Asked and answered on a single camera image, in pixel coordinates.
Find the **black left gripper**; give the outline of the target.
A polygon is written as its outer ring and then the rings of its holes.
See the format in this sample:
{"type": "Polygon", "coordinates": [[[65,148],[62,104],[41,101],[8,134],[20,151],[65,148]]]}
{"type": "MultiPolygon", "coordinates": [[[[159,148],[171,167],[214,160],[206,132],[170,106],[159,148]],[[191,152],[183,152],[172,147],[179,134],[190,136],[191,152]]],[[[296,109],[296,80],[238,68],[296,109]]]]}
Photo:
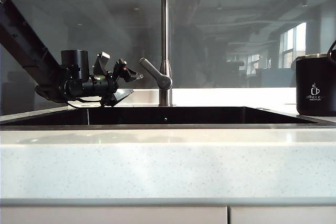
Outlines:
{"type": "Polygon", "coordinates": [[[127,62],[122,58],[118,59],[113,71],[106,71],[102,63],[96,62],[93,67],[93,75],[89,81],[82,84],[83,97],[99,96],[100,105],[115,106],[123,99],[133,93],[133,89],[118,89],[118,80],[122,78],[125,82],[140,80],[143,74],[127,67],[127,62]]]}

